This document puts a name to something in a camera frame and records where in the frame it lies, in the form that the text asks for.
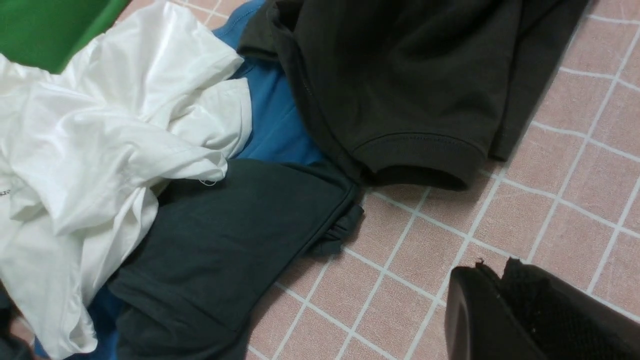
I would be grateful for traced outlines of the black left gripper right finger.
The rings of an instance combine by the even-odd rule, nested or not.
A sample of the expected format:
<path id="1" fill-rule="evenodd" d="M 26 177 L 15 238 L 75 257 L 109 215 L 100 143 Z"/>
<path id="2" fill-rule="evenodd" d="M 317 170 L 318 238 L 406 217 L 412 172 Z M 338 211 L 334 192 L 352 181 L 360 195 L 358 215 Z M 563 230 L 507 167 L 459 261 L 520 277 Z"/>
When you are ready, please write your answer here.
<path id="1" fill-rule="evenodd" d="M 532 264 L 510 258 L 500 289 L 549 360 L 637 360 L 639 324 Z"/>

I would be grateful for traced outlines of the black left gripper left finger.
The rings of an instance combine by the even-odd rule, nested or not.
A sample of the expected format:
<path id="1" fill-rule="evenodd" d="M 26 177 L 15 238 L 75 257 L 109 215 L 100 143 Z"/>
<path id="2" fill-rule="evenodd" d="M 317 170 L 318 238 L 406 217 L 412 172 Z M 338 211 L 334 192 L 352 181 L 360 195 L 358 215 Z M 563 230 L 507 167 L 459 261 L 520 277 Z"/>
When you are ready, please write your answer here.
<path id="1" fill-rule="evenodd" d="M 489 266 L 457 266 L 450 272 L 445 310 L 450 360 L 545 360 L 521 326 Z"/>

